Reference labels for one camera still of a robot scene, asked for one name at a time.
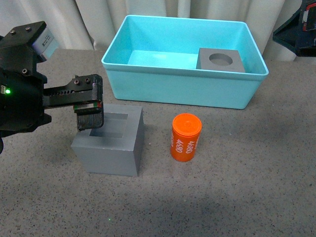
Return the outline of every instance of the printed number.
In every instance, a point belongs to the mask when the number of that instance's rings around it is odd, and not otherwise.
[[[187,154],[190,154],[192,151],[193,151],[193,149],[195,148],[195,145],[194,145],[194,142],[189,142],[188,143],[188,146],[187,146],[187,151],[186,151],[186,153]]]
[[[199,137],[198,137],[198,139],[197,139],[196,147],[194,147],[194,150],[197,148],[197,145],[198,145],[198,140],[199,140]]]
[[[173,137],[173,133],[171,134],[171,147],[173,147],[173,141],[174,141],[174,137]]]
[[[183,152],[183,142],[180,139],[177,140],[176,151],[179,153]]]
[[[5,94],[5,86],[4,85],[0,85],[0,93]]]

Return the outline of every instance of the gray block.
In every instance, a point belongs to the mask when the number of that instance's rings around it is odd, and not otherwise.
[[[137,176],[144,142],[141,106],[104,105],[104,125],[71,145],[87,172]]]
[[[244,73],[237,50],[200,48],[197,58],[197,69]]]

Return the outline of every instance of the square hole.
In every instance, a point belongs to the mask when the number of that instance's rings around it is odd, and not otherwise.
[[[90,136],[105,138],[122,138],[126,128],[128,114],[104,113],[104,125],[92,129]]]

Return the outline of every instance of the orange lid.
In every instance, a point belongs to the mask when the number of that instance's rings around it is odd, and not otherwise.
[[[197,135],[202,129],[202,122],[192,114],[177,115],[172,122],[172,127],[181,136],[191,137]]]

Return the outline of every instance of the round hole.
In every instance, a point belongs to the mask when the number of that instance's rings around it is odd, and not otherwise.
[[[219,66],[228,66],[233,63],[232,58],[223,53],[214,53],[209,56],[209,60]]]

